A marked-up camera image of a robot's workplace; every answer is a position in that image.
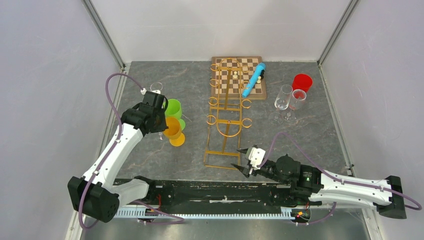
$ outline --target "wall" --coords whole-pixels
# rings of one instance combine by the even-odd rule
[[[0,5],[0,239],[64,239],[67,183],[97,157],[119,68],[81,1]]]
[[[92,0],[126,62],[316,61],[349,0]]]
[[[360,1],[323,73],[358,177],[400,176],[424,204],[424,2]],[[421,239],[424,212],[381,218],[388,240]]]

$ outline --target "orange cup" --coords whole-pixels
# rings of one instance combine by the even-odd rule
[[[179,147],[183,145],[186,141],[186,136],[182,133],[181,124],[178,119],[173,116],[169,116],[165,120],[168,129],[163,131],[163,135],[169,138],[169,143],[171,143],[172,146]]]

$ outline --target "wooden chessboard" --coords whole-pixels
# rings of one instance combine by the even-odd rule
[[[212,57],[212,64],[219,65],[221,63],[222,67],[237,67],[237,63],[235,61],[231,60],[224,60],[223,59],[236,59],[242,66],[248,67],[248,72],[240,72],[241,76],[238,79],[233,79],[232,76],[228,76],[227,71],[223,70],[221,73],[219,71],[212,71],[211,78],[216,79],[219,81],[218,87],[212,87],[211,90],[211,96],[212,97],[218,97],[218,91],[219,95],[221,97],[224,97],[227,92],[227,84],[229,84],[228,87],[228,99],[230,100],[237,100],[240,97],[239,91],[243,92],[243,89],[239,90],[239,81],[249,81],[255,72],[256,66],[262,62],[262,57],[260,56],[214,56]],[[267,86],[265,78],[262,79],[260,83],[256,83],[253,86],[253,89],[251,90],[250,94],[247,96],[246,99],[249,100],[265,100],[267,99]]]

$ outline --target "marble table surface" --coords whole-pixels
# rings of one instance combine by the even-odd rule
[[[141,175],[161,180],[209,180],[209,181],[268,181],[257,176],[245,178],[237,170],[204,166],[203,159],[207,143],[209,114],[208,98],[211,95],[209,80],[210,62],[207,61],[146,61],[132,62],[129,74],[149,89],[155,82],[163,84],[162,94],[168,99],[177,99],[182,105],[182,119],[186,122],[183,133],[186,140],[181,147],[173,147],[158,133],[146,135],[133,149],[118,173],[118,178],[133,178]],[[326,170],[345,174],[345,160],[330,112],[324,85],[315,62],[265,62],[265,81],[268,98],[253,100],[251,108],[242,112],[243,118],[253,120],[250,128],[241,131],[241,148],[254,144],[268,150],[274,135],[287,132],[303,150]],[[296,120],[280,125],[270,124],[268,115],[275,111],[274,101],[280,87],[290,84],[295,75],[305,73],[314,83],[307,93],[307,103],[296,111]],[[140,89],[127,80],[118,111],[122,114],[143,99]],[[211,149],[220,149],[223,137],[212,133]],[[235,151],[236,138],[227,141],[227,151]],[[288,154],[302,164],[310,164],[300,151],[284,136],[273,147],[271,160]],[[213,155],[209,163],[227,165],[237,163],[236,157]],[[242,155],[242,165],[246,164]]]

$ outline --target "blue object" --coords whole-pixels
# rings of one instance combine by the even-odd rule
[[[259,63],[256,66],[256,69],[252,75],[252,77],[249,80],[249,83],[247,84],[246,88],[243,93],[241,94],[241,96],[243,98],[247,98],[248,95],[251,93],[253,86],[255,86],[256,82],[258,81],[258,77],[261,75],[262,70],[265,70],[267,66],[265,66],[265,64],[263,62]]]

